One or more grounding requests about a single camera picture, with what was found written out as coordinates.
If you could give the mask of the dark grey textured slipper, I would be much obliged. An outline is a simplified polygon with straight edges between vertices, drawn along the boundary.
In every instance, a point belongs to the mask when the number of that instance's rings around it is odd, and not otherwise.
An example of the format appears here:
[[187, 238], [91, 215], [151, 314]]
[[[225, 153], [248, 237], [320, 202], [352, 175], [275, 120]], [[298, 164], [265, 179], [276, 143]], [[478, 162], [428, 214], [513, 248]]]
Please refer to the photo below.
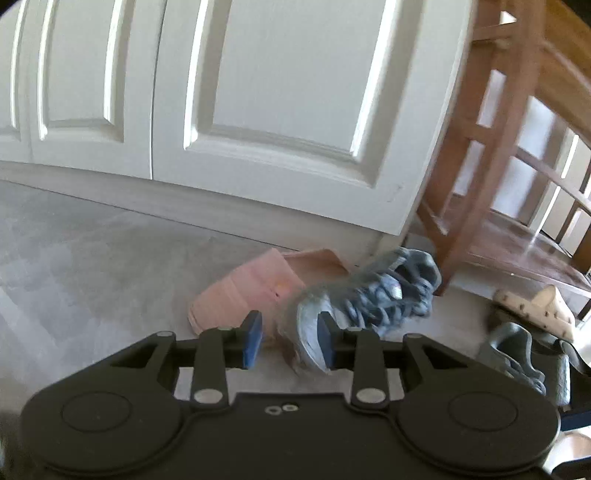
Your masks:
[[480, 346], [477, 359], [518, 383], [544, 395], [557, 407], [571, 400], [568, 356], [537, 342], [532, 334], [516, 323], [504, 323], [494, 329]]

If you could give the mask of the grey blue sneaker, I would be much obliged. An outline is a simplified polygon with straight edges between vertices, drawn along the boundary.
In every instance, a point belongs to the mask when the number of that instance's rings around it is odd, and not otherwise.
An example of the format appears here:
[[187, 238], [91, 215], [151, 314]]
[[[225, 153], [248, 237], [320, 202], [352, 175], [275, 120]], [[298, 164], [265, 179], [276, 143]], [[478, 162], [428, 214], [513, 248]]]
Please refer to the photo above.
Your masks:
[[339, 328], [371, 330], [385, 337], [409, 318], [429, 316], [441, 283], [430, 253], [400, 247], [345, 278], [304, 289], [287, 304], [276, 332], [290, 344], [294, 364], [326, 372], [318, 341], [319, 314], [330, 314]]

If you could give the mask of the brown wooden shoe rack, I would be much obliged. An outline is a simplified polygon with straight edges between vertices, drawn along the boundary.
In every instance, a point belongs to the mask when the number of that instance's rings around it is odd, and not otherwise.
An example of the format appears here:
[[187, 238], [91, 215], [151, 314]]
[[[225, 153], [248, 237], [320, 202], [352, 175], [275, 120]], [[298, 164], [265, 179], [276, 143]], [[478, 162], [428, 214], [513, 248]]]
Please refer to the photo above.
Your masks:
[[590, 210], [583, 190], [519, 146], [528, 103], [590, 140], [590, 26], [565, 1], [479, 1], [459, 91], [419, 206], [445, 283], [464, 263], [589, 296], [590, 239], [574, 255], [492, 209], [513, 160]]

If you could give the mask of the pink plush slipper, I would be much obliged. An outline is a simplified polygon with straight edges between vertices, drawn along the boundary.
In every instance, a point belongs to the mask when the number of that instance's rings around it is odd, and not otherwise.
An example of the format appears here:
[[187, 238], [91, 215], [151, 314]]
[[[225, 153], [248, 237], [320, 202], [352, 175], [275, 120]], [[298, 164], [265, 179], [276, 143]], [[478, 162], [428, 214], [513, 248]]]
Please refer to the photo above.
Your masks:
[[308, 287], [348, 275], [348, 265], [331, 249], [282, 252], [271, 248], [198, 294], [188, 307], [188, 322], [199, 334], [236, 327], [256, 310], [263, 315], [263, 339], [273, 341], [291, 300]]

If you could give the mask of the white heart slipper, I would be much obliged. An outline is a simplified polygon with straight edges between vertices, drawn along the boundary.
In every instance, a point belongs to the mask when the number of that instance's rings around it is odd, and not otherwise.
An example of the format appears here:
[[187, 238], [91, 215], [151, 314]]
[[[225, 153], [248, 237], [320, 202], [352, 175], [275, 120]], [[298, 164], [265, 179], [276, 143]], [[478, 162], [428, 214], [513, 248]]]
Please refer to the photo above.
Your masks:
[[557, 338], [571, 343], [575, 341], [575, 316], [554, 285], [544, 287], [531, 299], [499, 289], [495, 292], [493, 301]]

